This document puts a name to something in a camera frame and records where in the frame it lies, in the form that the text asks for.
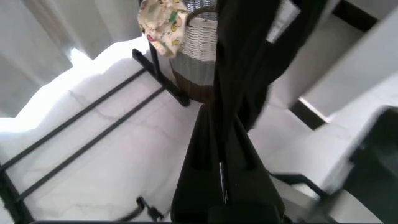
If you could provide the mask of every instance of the curtain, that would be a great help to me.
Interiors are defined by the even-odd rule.
[[[35,92],[72,67],[141,36],[137,0],[0,1],[0,116],[15,117]]]

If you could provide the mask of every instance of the white label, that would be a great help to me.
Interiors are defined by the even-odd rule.
[[[300,14],[300,9],[290,0],[282,0],[266,40],[274,43],[293,20]]]

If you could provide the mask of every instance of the basket handle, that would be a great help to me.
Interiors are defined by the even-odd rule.
[[[213,7],[213,6],[205,6],[205,7],[201,7],[200,9],[196,9],[193,12],[191,12],[190,14],[188,14],[187,21],[185,24],[187,26],[190,26],[189,23],[194,17],[196,17],[202,13],[205,13],[205,12],[217,12],[217,10],[216,10],[216,7]]]

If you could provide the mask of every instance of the wicker basket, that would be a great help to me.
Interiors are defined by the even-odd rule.
[[[215,9],[216,0],[184,0],[184,3],[195,17],[188,21],[185,45],[170,64],[178,87],[191,99],[205,103],[213,98],[217,14],[202,11]]]

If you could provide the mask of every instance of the sunlight on floor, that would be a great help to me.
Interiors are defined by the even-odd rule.
[[[108,47],[94,60],[73,49],[71,51],[73,67],[40,88],[15,118],[0,118],[0,132],[15,133],[35,129],[68,90],[90,76],[103,74],[116,62],[131,58],[133,48],[147,52],[149,45],[144,37],[118,42]]]

